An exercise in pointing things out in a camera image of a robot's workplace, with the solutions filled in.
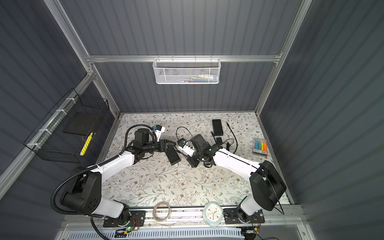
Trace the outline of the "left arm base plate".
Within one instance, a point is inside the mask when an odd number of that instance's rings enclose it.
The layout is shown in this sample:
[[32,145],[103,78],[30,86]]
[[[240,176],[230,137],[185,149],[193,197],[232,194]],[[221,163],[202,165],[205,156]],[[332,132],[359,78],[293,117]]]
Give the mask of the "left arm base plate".
[[117,219],[107,217],[104,220],[104,228],[142,227],[146,218],[146,211],[125,211]]

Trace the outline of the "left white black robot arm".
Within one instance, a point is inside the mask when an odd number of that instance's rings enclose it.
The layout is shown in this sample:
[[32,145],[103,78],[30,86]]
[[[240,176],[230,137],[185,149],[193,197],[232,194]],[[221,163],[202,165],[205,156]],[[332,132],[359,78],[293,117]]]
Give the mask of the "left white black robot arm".
[[161,139],[165,128],[144,124],[136,128],[134,139],[124,139],[122,150],[115,156],[98,164],[80,169],[53,191],[51,208],[62,215],[85,215],[108,217],[121,223],[130,221],[129,206],[102,196],[102,185],[121,170],[137,164],[145,154],[174,153],[176,143]]

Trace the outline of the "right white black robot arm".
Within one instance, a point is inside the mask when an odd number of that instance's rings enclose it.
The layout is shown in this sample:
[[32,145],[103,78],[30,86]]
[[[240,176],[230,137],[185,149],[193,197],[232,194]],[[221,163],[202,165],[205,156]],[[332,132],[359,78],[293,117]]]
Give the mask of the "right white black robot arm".
[[222,167],[250,183],[252,192],[241,201],[235,213],[235,217],[243,223],[249,222],[260,210],[272,211],[280,204],[280,198],[287,190],[286,184],[271,162],[246,160],[220,145],[210,145],[202,135],[196,135],[190,141],[180,140],[178,148],[188,156],[187,160],[194,168],[200,162],[206,167]]

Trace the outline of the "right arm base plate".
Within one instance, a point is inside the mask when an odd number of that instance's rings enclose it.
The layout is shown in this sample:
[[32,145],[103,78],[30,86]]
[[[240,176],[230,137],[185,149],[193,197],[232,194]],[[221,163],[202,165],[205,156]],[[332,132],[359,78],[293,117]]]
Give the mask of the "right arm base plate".
[[263,224],[265,217],[262,210],[254,212],[252,215],[246,214],[240,208],[224,208],[224,219],[227,225],[235,224]]

